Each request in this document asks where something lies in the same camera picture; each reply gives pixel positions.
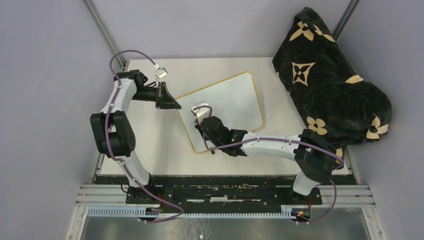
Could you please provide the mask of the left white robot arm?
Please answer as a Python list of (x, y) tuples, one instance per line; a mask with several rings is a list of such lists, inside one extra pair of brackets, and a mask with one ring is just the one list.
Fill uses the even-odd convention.
[(149, 185), (151, 175), (135, 152), (136, 136), (127, 112), (131, 101), (153, 102), (161, 110), (179, 110), (181, 105), (169, 93), (166, 82), (147, 82), (140, 70), (118, 72), (105, 107), (90, 116), (90, 125), (99, 153), (119, 165), (129, 186), (140, 188), (138, 197), (149, 204), (156, 200), (158, 191)]

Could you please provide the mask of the yellow framed whiteboard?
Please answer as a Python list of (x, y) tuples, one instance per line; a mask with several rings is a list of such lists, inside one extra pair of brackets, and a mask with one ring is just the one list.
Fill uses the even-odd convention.
[(253, 75), (249, 71), (212, 83), (176, 98), (182, 124), (193, 151), (204, 153), (207, 149), (202, 135), (195, 129), (192, 108), (205, 103), (211, 106), (212, 115), (222, 120), (225, 127), (255, 131), (264, 126), (264, 117)]

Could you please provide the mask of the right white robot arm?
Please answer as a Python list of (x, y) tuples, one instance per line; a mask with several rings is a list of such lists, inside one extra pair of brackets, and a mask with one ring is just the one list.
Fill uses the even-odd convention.
[(251, 131), (229, 129), (216, 116), (196, 119), (207, 150), (220, 150), (231, 157), (270, 156), (294, 161), (300, 168), (289, 189), (289, 198), (301, 204), (309, 198), (313, 188), (330, 183), (332, 172), (343, 166), (343, 159), (323, 136), (310, 129), (291, 136), (266, 136)]

